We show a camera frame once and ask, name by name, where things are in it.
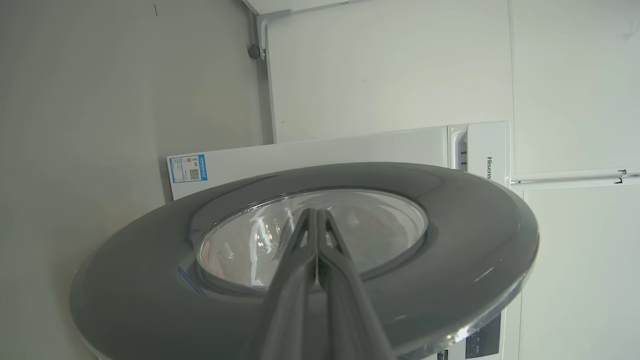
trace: washing machine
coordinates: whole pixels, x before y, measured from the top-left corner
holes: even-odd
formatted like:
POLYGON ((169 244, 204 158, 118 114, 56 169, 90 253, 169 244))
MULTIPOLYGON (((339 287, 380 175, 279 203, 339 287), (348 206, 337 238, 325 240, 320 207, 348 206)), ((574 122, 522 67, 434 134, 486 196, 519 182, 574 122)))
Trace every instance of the washing machine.
POLYGON ((501 359, 539 238, 509 139, 495 122, 170 156, 174 201, 87 259, 74 322, 113 360, 501 359))

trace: washing machine door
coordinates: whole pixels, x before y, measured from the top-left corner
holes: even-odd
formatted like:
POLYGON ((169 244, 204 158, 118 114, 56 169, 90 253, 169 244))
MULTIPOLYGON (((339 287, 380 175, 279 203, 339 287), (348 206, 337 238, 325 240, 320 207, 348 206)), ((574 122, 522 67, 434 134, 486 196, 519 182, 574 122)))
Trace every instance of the washing machine door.
MULTIPOLYGON (((481 177, 407 163, 289 170, 190 195, 114 234, 72 284, 78 329, 111 359, 239 358, 305 208, 333 215, 403 359, 432 354, 497 316, 538 249, 528 206, 481 177)), ((319 289, 307 313, 303 358, 324 359, 319 289)))

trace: hisense logo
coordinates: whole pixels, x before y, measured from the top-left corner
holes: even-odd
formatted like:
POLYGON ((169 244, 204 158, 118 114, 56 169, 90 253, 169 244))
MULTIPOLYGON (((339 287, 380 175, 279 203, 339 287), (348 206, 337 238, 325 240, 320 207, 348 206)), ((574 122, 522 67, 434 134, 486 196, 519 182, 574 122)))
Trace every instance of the hisense logo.
POLYGON ((491 179, 491 164, 493 161, 491 160, 491 156, 487 156, 486 158, 486 178, 491 179))

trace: gray bracket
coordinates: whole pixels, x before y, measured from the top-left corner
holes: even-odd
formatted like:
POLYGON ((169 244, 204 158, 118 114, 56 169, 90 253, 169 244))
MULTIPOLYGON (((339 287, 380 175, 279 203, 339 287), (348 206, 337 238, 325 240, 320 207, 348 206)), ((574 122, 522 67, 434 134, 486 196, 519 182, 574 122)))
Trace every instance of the gray bracket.
POLYGON ((255 17, 258 24, 258 46, 260 47, 260 57, 265 58, 267 52, 267 24, 271 20, 282 19, 293 14, 293 10, 281 10, 279 12, 266 13, 255 17))

